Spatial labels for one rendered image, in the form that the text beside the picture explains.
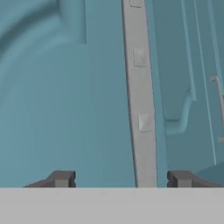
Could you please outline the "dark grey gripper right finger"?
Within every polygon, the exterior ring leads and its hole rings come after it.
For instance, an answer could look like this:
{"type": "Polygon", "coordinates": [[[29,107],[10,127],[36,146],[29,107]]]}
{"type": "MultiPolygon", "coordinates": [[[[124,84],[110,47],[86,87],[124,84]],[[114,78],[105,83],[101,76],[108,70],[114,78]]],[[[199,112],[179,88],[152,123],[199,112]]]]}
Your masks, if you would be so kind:
{"type": "Polygon", "coordinates": [[[168,187],[221,187],[221,185],[209,182],[190,171],[168,171],[168,187]]]}

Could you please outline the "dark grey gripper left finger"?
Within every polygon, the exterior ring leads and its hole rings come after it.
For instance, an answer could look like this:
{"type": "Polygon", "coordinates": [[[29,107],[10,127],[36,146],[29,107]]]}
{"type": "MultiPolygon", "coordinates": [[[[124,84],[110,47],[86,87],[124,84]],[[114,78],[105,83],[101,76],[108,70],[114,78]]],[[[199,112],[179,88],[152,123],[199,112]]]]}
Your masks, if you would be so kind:
{"type": "Polygon", "coordinates": [[[53,171],[47,178],[28,187],[76,187],[75,178],[75,171],[53,171]]]}

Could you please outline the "teal cabinet door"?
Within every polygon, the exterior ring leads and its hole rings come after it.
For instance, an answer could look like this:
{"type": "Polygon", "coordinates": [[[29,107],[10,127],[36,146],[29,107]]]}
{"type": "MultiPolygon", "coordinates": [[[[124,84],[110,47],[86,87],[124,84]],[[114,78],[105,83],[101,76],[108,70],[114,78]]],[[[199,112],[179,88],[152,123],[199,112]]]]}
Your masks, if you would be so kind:
{"type": "Polygon", "coordinates": [[[54,171],[135,184],[122,0],[0,0],[0,186],[54,171]]]}
{"type": "Polygon", "coordinates": [[[157,183],[189,171],[224,185],[224,0],[145,0],[156,123],[157,183]]]}

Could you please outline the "grey cabinet door edge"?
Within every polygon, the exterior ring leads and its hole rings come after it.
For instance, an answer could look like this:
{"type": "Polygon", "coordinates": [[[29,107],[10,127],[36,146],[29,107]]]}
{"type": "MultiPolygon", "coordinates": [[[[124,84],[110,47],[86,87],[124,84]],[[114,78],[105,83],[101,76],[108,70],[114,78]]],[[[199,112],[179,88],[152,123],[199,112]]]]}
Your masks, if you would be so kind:
{"type": "Polygon", "coordinates": [[[155,109],[144,0],[122,0],[129,120],[136,185],[157,185],[155,109]]]}

